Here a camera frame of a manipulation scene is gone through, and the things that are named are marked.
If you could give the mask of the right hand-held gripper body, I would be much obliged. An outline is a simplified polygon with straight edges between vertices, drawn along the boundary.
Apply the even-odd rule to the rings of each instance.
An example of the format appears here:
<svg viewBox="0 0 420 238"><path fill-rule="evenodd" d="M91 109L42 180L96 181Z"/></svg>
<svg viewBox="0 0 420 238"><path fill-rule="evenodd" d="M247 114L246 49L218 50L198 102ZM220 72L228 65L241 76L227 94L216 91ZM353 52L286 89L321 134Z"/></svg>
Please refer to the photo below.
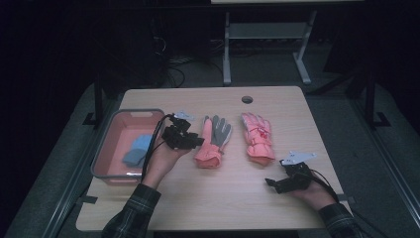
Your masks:
<svg viewBox="0 0 420 238"><path fill-rule="evenodd" d="M316 157L315 153L290 151L289 155L280 161L288 175L288 178L282 180L282 186L306 189L311 182L312 173L305 162Z"/></svg>

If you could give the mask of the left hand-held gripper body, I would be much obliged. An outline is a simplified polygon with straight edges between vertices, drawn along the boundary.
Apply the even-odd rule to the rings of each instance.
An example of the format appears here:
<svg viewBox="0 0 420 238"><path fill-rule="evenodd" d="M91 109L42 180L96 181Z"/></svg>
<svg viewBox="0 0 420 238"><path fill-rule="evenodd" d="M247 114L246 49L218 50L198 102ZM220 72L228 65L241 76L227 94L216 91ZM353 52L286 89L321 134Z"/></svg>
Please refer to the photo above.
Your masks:
<svg viewBox="0 0 420 238"><path fill-rule="evenodd" d="M172 149L180 149L184 145L192 145L188 140L188 129L191 124L181 118L177 118L174 114L169 114L168 119L171 122L170 126L166 126L161 137Z"/></svg>

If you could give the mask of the pink glove with grey palm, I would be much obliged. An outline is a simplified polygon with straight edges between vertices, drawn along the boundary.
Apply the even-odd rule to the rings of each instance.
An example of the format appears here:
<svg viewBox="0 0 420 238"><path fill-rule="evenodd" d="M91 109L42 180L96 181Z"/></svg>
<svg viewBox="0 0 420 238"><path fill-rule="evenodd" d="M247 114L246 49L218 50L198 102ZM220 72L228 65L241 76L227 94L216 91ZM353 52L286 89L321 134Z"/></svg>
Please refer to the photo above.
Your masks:
<svg viewBox="0 0 420 238"><path fill-rule="evenodd" d="M200 150L194 156L198 168L216 169L221 166L224 148L230 140L232 126L218 115L206 116L201 136L204 139Z"/></svg>

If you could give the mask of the small blue grey glove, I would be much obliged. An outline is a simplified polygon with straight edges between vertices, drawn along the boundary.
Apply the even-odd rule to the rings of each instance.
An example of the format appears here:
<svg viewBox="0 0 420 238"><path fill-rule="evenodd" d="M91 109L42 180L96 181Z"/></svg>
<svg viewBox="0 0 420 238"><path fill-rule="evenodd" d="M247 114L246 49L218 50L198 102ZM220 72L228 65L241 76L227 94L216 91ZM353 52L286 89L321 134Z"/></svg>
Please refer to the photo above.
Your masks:
<svg viewBox="0 0 420 238"><path fill-rule="evenodd" d="M146 158L151 140L151 135L140 135L136 138L132 143L131 149L123 157L123 163L130 168L140 168Z"/></svg>

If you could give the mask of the pink plastic bin grey rim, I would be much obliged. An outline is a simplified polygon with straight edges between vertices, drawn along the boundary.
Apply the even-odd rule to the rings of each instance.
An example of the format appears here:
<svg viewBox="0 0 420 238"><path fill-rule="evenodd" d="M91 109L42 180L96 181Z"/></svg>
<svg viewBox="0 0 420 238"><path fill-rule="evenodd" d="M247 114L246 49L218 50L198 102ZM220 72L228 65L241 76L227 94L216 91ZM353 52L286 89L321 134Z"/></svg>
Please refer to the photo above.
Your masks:
<svg viewBox="0 0 420 238"><path fill-rule="evenodd" d="M129 167L123 158L137 138L154 132L163 116L160 109L122 109L115 112L96 151L91 173L110 185L138 183L142 168Z"/></svg>

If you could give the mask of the person's right hand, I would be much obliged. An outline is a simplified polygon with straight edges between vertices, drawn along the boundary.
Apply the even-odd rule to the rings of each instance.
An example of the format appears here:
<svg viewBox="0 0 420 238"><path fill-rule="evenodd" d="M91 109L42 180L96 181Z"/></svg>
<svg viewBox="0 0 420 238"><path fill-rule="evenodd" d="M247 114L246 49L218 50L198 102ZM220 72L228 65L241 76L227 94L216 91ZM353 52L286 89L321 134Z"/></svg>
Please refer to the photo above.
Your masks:
<svg viewBox="0 0 420 238"><path fill-rule="evenodd" d="M290 195L306 202L316 211L336 203L333 196L315 181L312 181L306 189L292 191Z"/></svg>

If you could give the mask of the person's left hand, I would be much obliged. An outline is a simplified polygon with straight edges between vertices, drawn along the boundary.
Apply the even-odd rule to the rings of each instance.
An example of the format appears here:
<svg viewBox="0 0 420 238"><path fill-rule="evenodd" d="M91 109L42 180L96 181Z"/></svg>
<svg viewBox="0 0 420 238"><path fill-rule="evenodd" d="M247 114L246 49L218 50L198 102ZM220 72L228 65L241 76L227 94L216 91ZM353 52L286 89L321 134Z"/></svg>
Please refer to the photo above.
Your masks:
<svg viewBox="0 0 420 238"><path fill-rule="evenodd" d="M177 161L189 150L173 150L163 139L155 142L156 149L149 160L142 184L157 189L162 179L173 169Z"/></svg>

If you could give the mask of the pink padded ski glove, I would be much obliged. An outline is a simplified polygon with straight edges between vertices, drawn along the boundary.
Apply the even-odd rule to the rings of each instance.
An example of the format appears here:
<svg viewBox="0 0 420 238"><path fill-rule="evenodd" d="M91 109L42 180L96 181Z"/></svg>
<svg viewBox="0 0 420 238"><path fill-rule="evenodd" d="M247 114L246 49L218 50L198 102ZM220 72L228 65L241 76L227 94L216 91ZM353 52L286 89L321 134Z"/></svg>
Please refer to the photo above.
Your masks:
<svg viewBox="0 0 420 238"><path fill-rule="evenodd" d="M271 147L270 123L260 115L251 112L241 114L245 126L245 140L248 144L247 154L250 160L263 167L269 165L274 159Z"/></svg>

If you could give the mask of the black metal stand post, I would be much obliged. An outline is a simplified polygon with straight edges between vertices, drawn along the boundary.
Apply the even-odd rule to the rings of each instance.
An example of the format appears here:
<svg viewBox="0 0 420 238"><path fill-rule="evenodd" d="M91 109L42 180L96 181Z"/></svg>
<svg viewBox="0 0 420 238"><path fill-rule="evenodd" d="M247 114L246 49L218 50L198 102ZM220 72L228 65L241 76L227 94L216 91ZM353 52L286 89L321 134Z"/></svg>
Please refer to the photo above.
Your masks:
<svg viewBox="0 0 420 238"><path fill-rule="evenodd" d="M389 127L390 122L382 112L374 109L375 106L375 80L376 75L373 71L368 73L366 85L365 101L365 120L367 124L375 130L377 127Z"/></svg>
<svg viewBox="0 0 420 238"><path fill-rule="evenodd" d="M86 115L83 125L93 125L97 128L103 119L103 102L101 76L97 74L93 83L94 88L94 111Z"/></svg>

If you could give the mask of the aluminium floor rail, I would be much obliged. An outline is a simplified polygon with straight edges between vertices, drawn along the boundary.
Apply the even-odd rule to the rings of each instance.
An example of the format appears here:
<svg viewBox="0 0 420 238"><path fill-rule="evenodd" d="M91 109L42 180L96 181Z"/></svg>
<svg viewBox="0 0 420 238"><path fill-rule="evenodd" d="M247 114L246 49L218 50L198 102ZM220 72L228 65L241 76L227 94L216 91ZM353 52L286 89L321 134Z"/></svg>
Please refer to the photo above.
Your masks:
<svg viewBox="0 0 420 238"><path fill-rule="evenodd" d="M67 218L77 206L77 200L88 189L92 174L90 165L104 134L96 125L92 101L80 102L64 128L47 166L47 176L57 183L52 187L55 204L47 219L42 238L57 238Z"/></svg>
<svg viewBox="0 0 420 238"><path fill-rule="evenodd" d="M398 167L395 158L392 156L389 148L384 144L377 131L378 128L391 128L390 122L382 112L373 112L372 121L369 121L366 107L362 107L359 102L352 102L352 106L358 113L359 117L365 122L368 134L371 136L376 149L380 153L380 157L390 174L396 190L401 196L415 224L420 229L420 200L416 197L402 171Z"/></svg>

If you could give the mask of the grey metal table frame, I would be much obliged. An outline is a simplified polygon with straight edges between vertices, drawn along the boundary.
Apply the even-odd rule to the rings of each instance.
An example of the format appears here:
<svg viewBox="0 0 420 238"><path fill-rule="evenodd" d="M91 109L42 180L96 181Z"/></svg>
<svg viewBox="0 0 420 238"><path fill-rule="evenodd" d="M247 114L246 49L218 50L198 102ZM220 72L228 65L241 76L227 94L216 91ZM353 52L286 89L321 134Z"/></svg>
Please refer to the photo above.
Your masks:
<svg viewBox="0 0 420 238"><path fill-rule="evenodd" d="M317 16L312 11L306 22L291 23L235 23L231 21L230 13L225 14L224 53L223 53L223 84L232 83L230 64L231 40L300 40L300 49L293 53L293 60L304 84L312 82L306 69L303 57L312 33Z"/></svg>

